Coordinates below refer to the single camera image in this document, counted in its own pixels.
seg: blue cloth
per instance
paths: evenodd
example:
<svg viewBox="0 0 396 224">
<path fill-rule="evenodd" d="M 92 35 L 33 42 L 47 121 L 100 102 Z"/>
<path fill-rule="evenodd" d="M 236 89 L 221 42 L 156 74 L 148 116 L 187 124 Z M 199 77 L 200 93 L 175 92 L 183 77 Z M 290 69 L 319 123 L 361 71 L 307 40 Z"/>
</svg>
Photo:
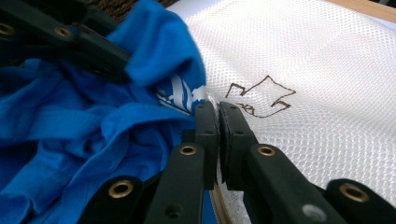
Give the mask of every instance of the blue cloth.
<svg viewBox="0 0 396 224">
<path fill-rule="evenodd" d="M 103 183 L 157 174 L 194 127 L 205 72 L 183 21 L 141 0 L 108 39 L 132 55 L 126 84 L 66 62 L 0 68 L 0 223 L 76 223 Z"/>
</svg>

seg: textured white cloth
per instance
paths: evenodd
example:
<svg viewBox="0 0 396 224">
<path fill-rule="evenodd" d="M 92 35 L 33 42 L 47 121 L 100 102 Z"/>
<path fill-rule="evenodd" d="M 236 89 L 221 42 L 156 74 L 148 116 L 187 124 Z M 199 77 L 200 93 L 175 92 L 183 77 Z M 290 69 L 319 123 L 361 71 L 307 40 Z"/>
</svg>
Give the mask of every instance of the textured white cloth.
<svg viewBox="0 0 396 224">
<path fill-rule="evenodd" d="M 223 0 L 186 23 L 209 97 L 240 105 L 261 143 L 320 187 L 350 178 L 396 205 L 396 31 L 319 0 Z"/>
</svg>

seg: wooden surface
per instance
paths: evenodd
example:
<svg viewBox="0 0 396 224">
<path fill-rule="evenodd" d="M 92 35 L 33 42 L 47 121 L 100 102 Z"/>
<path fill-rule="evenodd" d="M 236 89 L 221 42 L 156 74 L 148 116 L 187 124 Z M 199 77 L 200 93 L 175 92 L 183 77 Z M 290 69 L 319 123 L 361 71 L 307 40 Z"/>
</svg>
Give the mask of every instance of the wooden surface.
<svg viewBox="0 0 396 224">
<path fill-rule="evenodd" d="M 384 21 L 396 22 L 396 8 L 387 7 L 368 0 L 328 0 L 343 7 L 348 7 L 360 13 L 377 17 Z"/>
</svg>

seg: wicker surface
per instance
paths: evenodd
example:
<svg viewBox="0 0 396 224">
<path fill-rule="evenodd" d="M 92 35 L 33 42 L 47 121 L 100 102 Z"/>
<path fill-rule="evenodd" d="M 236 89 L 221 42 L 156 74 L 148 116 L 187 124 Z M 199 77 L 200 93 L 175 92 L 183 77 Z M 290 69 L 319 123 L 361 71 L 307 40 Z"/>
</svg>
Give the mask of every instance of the wicker surface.
<svg viewBox="0 0 396 224">
<path fill-rule="evenodd" d="M 169 7 L 177 0 L 156 0 L 164 7 Z M 136 0 L 89 0 L 88 5 L 99 6 L 107 15 L 113 17 L 117 21 L 122 21 L 131 8 L 134 6 Z"/>
</svg>

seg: white fabric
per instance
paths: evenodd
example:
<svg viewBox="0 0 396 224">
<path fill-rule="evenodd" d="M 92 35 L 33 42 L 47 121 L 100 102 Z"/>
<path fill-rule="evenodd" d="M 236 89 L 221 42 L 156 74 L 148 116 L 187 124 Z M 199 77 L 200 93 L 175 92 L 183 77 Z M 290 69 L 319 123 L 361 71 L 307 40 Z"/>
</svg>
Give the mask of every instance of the white fabric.
<svg viewBox="0 0 396 224">
<path fill-rule="evenodd" d="M 209 97 L 243 105 L 261 143 L 320 187 L 350 178 L 396 205 L 396 31 L 319 0 L 223 0 L 186 23 Z"/>
</svg>

